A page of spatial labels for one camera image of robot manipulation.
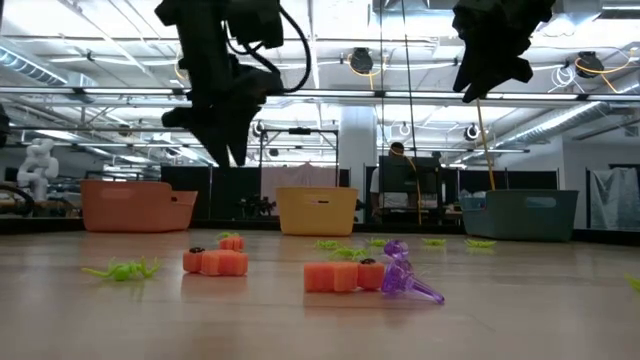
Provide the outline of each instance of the teal bin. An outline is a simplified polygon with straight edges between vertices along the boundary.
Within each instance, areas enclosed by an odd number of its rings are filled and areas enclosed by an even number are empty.
[[[463,198],[467,234],[503,240],[569,241],[578,191],[497,190],[484,201]]]

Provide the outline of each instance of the orange foam block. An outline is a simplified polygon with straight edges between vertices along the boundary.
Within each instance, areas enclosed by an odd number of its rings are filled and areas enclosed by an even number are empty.
[[[221,250],[242,251],[244,249],[244,239],[240,236],[230,236],[220,240],[218,246]]]
[[[358,287],[358,264],[357,263],[334,263],[333,264],[333,291],[350,292]]]
[[[249,270],[249,255],[233,250],[205,251],[202,274],[207,276],[243,276]]]
[[[356,263],[325,262],[304,265],[304,289],[307,292],[349,292],[357,287]]]
[[[365,290],[378,290],[384,280],[384,264],[358,264],[358,286]]]
[[[182,254],[182,268],[186,272],[199,273],[202,269],[202,252],[192,253],[189,250]]]

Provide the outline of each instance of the yellow bin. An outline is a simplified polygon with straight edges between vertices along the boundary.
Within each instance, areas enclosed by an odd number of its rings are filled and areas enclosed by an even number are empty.
[[[351,235],[357,199],[352,188],[276,188],[280,229],[285,235]]]

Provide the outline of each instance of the white wall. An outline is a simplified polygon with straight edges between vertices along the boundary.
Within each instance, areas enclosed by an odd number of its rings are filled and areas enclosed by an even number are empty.
[[[563,140],[561,137],[551,139],[549,144],[531,145],[528,154],[506,154],[495,162],[495,169],[508,168],[513,171],[556,171],[560,169],[560,188],[564,187]]]
[[[2,149],[0,150],[0,182],[4,181],[5,169],[9,167],[19,168],[25,159],[26,149]],[[60,164],[60,176],[84,178],[86,171],[101,171],[104,162],[87,153],[75,153],[67,148],[53,149],[52,155]]]
[[[564,143],[565,188],[578,190],[577,229],[587,227],[586,169],[608,170],[610,164],[640,164],[640,141],[637,145]]]

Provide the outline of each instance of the wire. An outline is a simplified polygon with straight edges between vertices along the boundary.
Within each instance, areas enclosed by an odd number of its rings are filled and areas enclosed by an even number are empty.
[[[287,11],[282,7],[282,5],[280,5],[280,12],[282,13],[282,16],[284,16],[284,18],[287,19],[287,21],[291,24],[291,26],[293,26],[293,28],[296,30],[296,32],[298,33],[298,36],[300,36],[300,40],[302,41],[302,46],[304,47],[304,55],[306,57],[305,59],[306,67],[305,67],[304,75],[302,76],[302,79],[300,80],[298,85],[294,86],[291,89],[285,89],[284,91],[285,93],[294,93],[302,89],[302,87],[309,80],[309,76],[311,76],[311,48],[309,47],[309,42],[307,41],[306,36],[304,36],[304,32],[302,31],[302,29],[300,29],[300,26],[298,26],[298,23],[296,23],[296,21],[293,20],[291,15],[287,13]]]
[[[482,134],[482,145],[484,146],[484,155],[487,158],[487,164],[489,165],[489,181],[491,182],[491,190],[496,190],[496,181],[493,178],[493,166],[491,166],[491,156],[489,156],[489,149],[487,148],[487,136],[484,133],[484,125],[482,123],[482,111],[480,110],[480,99],[476,99],[476,108],[478,109],[478,122],[480,123],[480,133]]]

